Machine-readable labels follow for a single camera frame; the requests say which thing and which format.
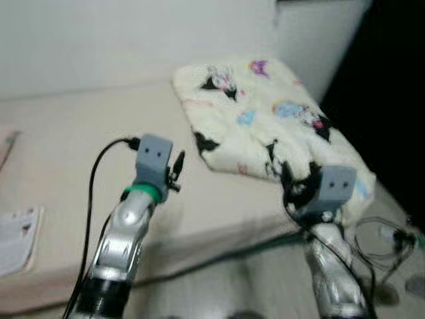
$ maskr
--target bed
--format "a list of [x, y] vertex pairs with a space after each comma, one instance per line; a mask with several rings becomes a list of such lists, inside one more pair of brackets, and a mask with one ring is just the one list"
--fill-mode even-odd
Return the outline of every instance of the bed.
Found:
[[[42, 205], [33, 253], [22, 271], [0, 278], [0, 313], [62, 304], [74, 286], [84, 242], [88, 179], [114, 138], [144, 133], [174, 142], [186, 159], [182, 190], [159, 206], [145, 238], [136, 282], [169, 275], [298, 227], [284, 213], [282, 189], [253, 177], [211, 171], [199, 157], [185, 113], [168, 82], [0, 102], [0, 126], [21, 134], [0, 172], [0, 212]], [[135, 153], [110, 151], [98, 169], [91, 260], [109, 212], [135, 175]], [[377, 184], [369, 211], [400, 207]]]

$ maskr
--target blanket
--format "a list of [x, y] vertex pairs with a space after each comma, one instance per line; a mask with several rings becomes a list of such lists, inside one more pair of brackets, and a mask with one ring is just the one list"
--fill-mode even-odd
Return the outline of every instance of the blanket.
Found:
[[211, 169], [279, 182], [284, 162], [295, 179], [309, 176], [311, 162], [345, 165], [357, 170], [357, 179], [343, 223], [355, 222], [372, 202], [375, 174], [280, 61], [185, 66], [173, 87]]

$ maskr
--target robotic arm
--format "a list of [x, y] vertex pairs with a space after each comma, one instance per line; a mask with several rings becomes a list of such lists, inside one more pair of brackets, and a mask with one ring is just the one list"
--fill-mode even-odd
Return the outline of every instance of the robotic arm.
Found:
[[169, 189], [180, 190], [175, 182], [185, 153], [180, 153], [170, 173], [167, 164], [172, 147], [169, 140], [157, 136], [141, 138], [136, 179], [111, 214], [69, 318], [122, 317], [155, 206], [167, 200]]
[[[183, 167], [184, 152], [167, 166], [173, 144], [145, 135], [139, 143], [137, 176], [111, 214], [88, 273], [70, 303], [71, 319], [121, 318], [131, 284], [141, 261], [142, 241], [156, 205], [167, 200], [169, 189]], [[322, 318], [375, 318], [357, 277], [352, 272], [351, 250], [335, 224], [337, 210], [350, 199], [355, 170], [311, 165], [311, 175], [295, 181], [289, 166], [282, 168], [284, 206], [306, 230], [305, 255]]]
[[311, 165], [311, 175], [294, 181], [282, 168], [284, 206], [305, 232], [305, 256], [322, 318], [374, 318], [357, 277], [351, 249], [335, 223], [337, 210], [351, 198], [356, 171], [349, 167]]

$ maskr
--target black cable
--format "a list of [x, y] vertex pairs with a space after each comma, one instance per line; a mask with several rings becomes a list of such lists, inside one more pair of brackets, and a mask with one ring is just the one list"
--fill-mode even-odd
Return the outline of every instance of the black cable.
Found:
[[410, 246], [410, 250], [404, 254], [403, 256], [401, 256], [395, 263], [394, 265], [391, 267], [391, 269], [383, 276], [383, 278], [381, 279], [381, 281], [379, 282], [380, 285], [384, 284], [396, 271], [397, 269], [400, 267], [400, 265], [411, 256], [411, 254], [413, 253], [414, 250], [414, 245]]
[[244, 247], [241, 249], [225, 252], [221, 255], [207, 259], [206, 261], [203, 261], [199, 264], [195, 264], [193, 266], [189, 266], [187, 268], [177, 270], [176, 272], [172, 272], [171, 274], [159, 275], [153, 278], [139, 281], [138, 283], [134, 284], [133, 287], [141, 288], [141, 287], [149, 286], [152, 284], [158, 284], [160, 282], [167, 282], [170, 280], [174, 280], [182, 276], [185, 276], [187, 274], [191, 274], [192, 272], [196, 272], [198, 270], [207, 268], [208, 266], [213, 266], [215, 264], [218, 264], [224, 261], [229, 261], [232, 259], [244, 258], [250, 255], [253, 255], [255, 253], [259, 253], [268, 249], [279, 247], [283, 244], [288, 244], [290, 240], [298, 241], [300, 237], [301, 237], [301, 233], [299, 231], [295, 231], [293, 233], [286, 233], [283, 235], [278, 235], [276, 237], [267, 239], [260, 243], [253, 244], [249, 247]]
[[[383, 225], [387, 225], [394, 229], [394, 233], [399, 232], [399, 234], [402, 234], [404, 238], [409, 238], [409, 235], [407, 232], [403, 231], [400, 226], [397, 224], [388, 221], [386, 219], [383, 219], [382, 217], [367, 217], [359, 220], [355, 227], [355, 236], [354, 236], [354, 244], [355, 248], [353, 250], [358, 254], [358, 256], [361, 258], [361, 260], [369, 265], [371, 267], [371, 298], [374, 298], [375, 295], [375, 287], [377, 285], [376, 283], [376, 275], [375, 270], [373, 267], [377, 267], [381, 270], [387, 270], [383, 278], [380, 280], [378, 285], [383, 285], [399, 268], [399, 266], [412, 254], [414, 250], [414, 239], [410, 242], [406, 242], [405, 240], [401, 241], [401, 246], [396, 252], [391, 252], [387, 254], [374, 254], [374, 253], [364, 253], [358, 239], [358, 228], [361, 225], [367, 224], [367, 223], [381, 223]], [[390, 260], [396, 258], [396, 262], [392, 265], [384, 265], [382, 263], [378, 263], [376, 260]]]
[[104, 236], [104, 234], [105, 234], [106, 226], [108, 225], [109, 220], [111, 219], [111, 214], [112, 214], [112, 213], [110, 213], [110, 214], [108, 215], [108, 217], [106, 217], [105, 223], [104, 223], [104, 225], [102, 226], [102, 230], [100, 231], [100, 235], [99, 235], [98, 245], [100, 244], [100, 241], [102, 240], [102, 237], [103, 237], [103, 236]]
[[366, 291], [365, 287], [363, 286], [363, 283], [361, 282], [360, 278], [356, 275], [354, 270], [344, 261], [344, 259], [341, 256], [339, 256], [339, 254], [331, 246], [329, 246], [328, 244], [325, 243], [324, 240], [319, 238], [319, 236], [317, 236], [317, 234], [315, 234], [313, 231], [311, 231], [309, 229], [307, 230], [307, 232], [310, 235], [312, 235], [313, 237], [315, 237], [315, 239], [317, 239], [323, 246], [325, 246], [327, 249], [329, 249], [338, 258], [338, 260], [344, 265], [345, 269], [349, 272], [349, 274], [354, 278], [355, 282], [359, 285], [360, 291], [361, 291], [363, 297], [365, 298], [367, 312], [369, 313], [371, 318], [378, 318], [377, 314], [375, 312], [375, 307], [373, 306], [373, 301], [365, 293], [365, 291]]
[[127, 143], [133, 145], [136, 140], [135, 138], [118, 138], [112, 142], [110, 142], [107, 146], [104, 147], [104, 149], [99, 153], [98, 157], [96, 158], [96, 161], [94, 162], [94, 165], [92, 167], [92, 172], [90, 174], [90, 181], [88, 186], [88, 205], [87, 205], [87, 219], [86, 219], [86, 236], [84, 239], [84, 248], [82, 253], [82, 260], [80, 265], [80, 272], [78, 273], [77, 281], [74, 286], [74, 290], [72, 291], [70, 300], [68, 301], [68, 304], [66, 305], [66, 309], [64, 312], [63, 318], [68, 318], [70, 312], [74, 308], [75, 302], [77, 300], [78, 294], [80, 292], [81, 283], [83, 280], [84, 272], [86, 270], [86, 262], [87, 262], [87, 252], [88, 252], [88, 244], [90, 242], [90, 224], [92, 221], [92, 202], [93, 202], [93, 184], [94, 184], [94, 176], [96, 174], [96, 170], [99, 166], [100, 160], [105, 155], [105, 153], [114, 145], [118, 143]]

